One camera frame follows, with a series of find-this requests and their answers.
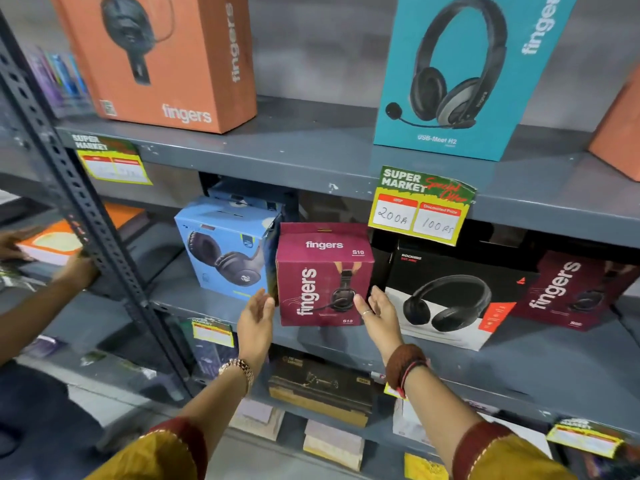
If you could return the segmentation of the person's left hand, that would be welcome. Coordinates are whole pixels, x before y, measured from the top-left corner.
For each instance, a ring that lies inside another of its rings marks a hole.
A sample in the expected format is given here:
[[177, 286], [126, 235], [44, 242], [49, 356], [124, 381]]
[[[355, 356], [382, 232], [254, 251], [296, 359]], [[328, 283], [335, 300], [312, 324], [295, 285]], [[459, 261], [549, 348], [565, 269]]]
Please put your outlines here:
[[246, 304], [237, 322], [237, 338], [239, 358], [251, 366], [254, 375], [258, 375], [273, 341], [273, 321], [253, 322]]

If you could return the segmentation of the another person's forearm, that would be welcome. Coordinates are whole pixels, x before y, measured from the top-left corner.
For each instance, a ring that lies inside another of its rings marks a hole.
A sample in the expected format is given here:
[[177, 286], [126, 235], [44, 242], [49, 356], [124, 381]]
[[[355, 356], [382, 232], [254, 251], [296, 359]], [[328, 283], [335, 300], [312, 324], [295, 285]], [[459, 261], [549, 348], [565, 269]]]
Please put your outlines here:
[[94, 278], [55, 278], [48, 286], [0, 314], [0, 367], [30, 345]]

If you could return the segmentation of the person's right forearm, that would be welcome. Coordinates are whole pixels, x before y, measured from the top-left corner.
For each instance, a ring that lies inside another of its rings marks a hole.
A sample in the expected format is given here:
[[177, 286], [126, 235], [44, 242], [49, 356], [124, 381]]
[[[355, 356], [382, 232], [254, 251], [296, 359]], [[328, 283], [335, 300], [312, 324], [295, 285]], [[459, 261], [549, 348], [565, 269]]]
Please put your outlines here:
[[460, 442], [484, 418], [443, 384], [425, 361], [418, 362], [405, 375], [404, 394], [437, 454], [452, 472]]

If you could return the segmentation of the person's left forearm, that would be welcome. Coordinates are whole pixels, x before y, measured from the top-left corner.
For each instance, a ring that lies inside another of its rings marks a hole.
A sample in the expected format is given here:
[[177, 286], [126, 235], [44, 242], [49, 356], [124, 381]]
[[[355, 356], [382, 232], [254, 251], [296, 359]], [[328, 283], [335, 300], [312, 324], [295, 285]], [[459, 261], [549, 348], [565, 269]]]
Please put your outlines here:
[[232, 368], [217, 376], [180, 410], [178, 417], [186, 419], [203, 435], [207, 460], [211, 459], [238, 405], [245, 397], [245, 387], [246, 380], [242, 371]]

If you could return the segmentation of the magenta headphone box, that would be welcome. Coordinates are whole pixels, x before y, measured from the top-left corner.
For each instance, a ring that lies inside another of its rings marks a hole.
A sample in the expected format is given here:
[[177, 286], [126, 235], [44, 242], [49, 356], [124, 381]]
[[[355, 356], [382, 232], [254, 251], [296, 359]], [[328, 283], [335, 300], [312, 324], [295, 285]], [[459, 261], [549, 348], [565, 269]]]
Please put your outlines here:
[[354, 296], [364, 297], [374, 255], [363, 223], [282, 223], [276, 252], [283, 327], [363, 324]]

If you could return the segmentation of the small yellow shelf tag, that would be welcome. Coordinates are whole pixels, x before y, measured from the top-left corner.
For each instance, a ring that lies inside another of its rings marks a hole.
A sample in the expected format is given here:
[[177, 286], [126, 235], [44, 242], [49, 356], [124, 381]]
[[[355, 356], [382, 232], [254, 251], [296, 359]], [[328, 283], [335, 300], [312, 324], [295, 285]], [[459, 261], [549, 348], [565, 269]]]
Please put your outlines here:
[[233, 348], [236, 339], [232, 327], [214, 319], [191, 319], [193, 338], [220, 346]]

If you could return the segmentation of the black and white headphone box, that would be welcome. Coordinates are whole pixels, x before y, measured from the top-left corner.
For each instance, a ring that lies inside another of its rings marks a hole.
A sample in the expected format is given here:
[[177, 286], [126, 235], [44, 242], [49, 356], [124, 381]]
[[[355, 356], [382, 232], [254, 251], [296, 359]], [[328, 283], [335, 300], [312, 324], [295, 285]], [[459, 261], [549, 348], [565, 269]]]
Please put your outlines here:
[[479, 351], [539, 277], [533, 251], [402, 238], [385, 293], [405, 336]]

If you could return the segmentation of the blue box with dark top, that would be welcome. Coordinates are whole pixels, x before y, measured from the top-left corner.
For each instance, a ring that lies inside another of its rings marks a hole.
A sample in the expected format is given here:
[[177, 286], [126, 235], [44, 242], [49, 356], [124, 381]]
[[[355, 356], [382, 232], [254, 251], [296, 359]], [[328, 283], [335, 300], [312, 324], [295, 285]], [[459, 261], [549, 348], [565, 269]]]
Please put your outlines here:
[[285, 193], [279, 187], [251, 180], [222, 179], [207, 190], [208, 196], [229, 201], [235, 207], [256, 207], [280, 211]]

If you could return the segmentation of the green yellow handwritten price tag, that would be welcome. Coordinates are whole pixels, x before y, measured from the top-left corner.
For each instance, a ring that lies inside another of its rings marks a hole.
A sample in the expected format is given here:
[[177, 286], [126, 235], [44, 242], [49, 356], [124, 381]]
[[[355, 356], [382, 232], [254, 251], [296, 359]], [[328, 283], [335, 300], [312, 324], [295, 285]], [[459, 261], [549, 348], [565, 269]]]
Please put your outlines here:
[[455, 247], [476, 192], [453, 178], [383, 166], [368, 226]]

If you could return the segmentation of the grey metal shelf board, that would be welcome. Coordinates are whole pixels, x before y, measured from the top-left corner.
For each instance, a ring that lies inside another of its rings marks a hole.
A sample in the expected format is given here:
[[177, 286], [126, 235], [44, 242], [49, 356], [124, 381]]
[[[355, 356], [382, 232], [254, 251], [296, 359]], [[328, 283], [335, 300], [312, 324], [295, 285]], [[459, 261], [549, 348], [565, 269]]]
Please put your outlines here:
[[382, 166], [464, 182], [471, 219], [640, 248], [640, 183], [583, 152], [587, 133], [519, 125], [499, 162], [377, 146], [375, 109], [259, 98], [258, 115], [224, 135], [79, 116], [73, 136], [130, 141], [144, 163], [372, 201]]
[[[150, 285], [150, 302], [184, 318], [210, 317], [236, 329], [244, 301], [203, 289], [182, 253]], [[640, 438], [640, 319], [609, 314], [587, 332], [509, 317], [480, 351], [407, 337], [437, 375], [463, 398], [531, 419], [570, 417], [599, 422]], [[273, 342], [364, 372], [382, 373], [363, 326], [283, 327]]]

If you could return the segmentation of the yellow packet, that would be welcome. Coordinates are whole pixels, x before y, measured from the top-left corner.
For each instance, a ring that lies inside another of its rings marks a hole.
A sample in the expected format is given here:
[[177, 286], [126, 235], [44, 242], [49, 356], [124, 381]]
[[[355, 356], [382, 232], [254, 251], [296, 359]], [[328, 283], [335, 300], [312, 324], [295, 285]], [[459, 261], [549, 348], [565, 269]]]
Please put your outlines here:
[[440, 463], [405, 452], [404, 478], [407, 480], [449, 480], [449, 473]]

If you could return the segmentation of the dark maroon headphone box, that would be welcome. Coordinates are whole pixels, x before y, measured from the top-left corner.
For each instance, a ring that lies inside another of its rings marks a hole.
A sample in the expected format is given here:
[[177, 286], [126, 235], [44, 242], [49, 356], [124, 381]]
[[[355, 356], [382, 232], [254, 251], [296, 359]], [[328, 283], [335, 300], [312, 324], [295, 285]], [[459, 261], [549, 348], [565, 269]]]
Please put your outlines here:
[[640, 261], [631, 264], [548, 251], [512, 315], [541, 323], [586, 331], [640, 278]]

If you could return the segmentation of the green yellow blank price tag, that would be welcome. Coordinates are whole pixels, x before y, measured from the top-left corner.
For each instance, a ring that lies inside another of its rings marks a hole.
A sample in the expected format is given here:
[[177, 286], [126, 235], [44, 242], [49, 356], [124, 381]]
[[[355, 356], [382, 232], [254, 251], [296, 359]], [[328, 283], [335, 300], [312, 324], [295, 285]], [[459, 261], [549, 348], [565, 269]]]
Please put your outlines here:
[[130, 141], [71, 134], [76, 154], [89, 176], [122, 184], [153, 185], [137, 147]]

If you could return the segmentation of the orange and white flat box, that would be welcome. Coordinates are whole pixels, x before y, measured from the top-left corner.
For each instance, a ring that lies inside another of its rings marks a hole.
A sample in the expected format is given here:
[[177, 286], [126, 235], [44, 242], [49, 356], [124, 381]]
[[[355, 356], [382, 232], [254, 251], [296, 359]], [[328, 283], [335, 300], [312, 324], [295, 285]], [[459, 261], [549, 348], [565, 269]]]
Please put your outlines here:
[[[148, 213], [144, 209], [111, 202], [105, 203], [105, 209], [123, 241], [128, 241], [149, 224]], [[64, 266], [82, 244], [68, 222], [62, 219], [18, 242], [17, 247], [34, 260]]]

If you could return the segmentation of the teal headset box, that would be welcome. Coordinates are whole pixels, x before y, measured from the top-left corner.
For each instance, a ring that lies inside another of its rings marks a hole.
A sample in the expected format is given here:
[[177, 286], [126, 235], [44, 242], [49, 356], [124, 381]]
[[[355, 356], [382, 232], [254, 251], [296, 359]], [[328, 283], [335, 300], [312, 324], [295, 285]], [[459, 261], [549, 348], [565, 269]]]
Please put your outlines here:
[[577, 0], [398, 0], [374, 144], [498, 162]]

